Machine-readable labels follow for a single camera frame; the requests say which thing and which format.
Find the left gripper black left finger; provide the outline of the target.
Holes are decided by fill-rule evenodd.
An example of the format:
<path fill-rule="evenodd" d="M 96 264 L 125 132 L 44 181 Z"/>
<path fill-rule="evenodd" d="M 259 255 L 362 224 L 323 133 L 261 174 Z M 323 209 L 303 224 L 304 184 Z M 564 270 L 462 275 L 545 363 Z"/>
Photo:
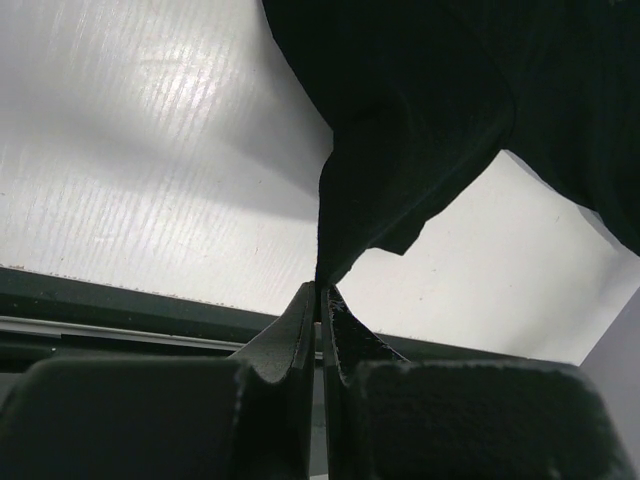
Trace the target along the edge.
<path fill-rule="evenodd" d="M 315 287 L 231 356 L 51 359 L 1 409 L 5 479 L 305 479 Z"/>

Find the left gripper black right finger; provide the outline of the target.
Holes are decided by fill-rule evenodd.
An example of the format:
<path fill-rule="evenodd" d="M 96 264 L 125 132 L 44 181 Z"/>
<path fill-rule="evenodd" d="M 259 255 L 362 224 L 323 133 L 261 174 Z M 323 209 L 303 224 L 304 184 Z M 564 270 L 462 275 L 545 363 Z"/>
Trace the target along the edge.
<path fill-rule="evenodd" d="M 589 379 L 569 364 L 411 361 L 319 293 L 333 479 L 631 479 Z"/>

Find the black graphic t shirt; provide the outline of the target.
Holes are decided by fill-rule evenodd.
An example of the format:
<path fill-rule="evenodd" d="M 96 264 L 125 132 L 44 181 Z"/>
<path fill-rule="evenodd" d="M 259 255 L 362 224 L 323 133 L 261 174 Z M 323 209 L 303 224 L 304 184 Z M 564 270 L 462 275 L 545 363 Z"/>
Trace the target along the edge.
<path fill-rule="evenodd" d="M 405 253 L 507 150 L 639 248 L 635 1 L 267 1 L 333 133 L 316 280 Z"/>

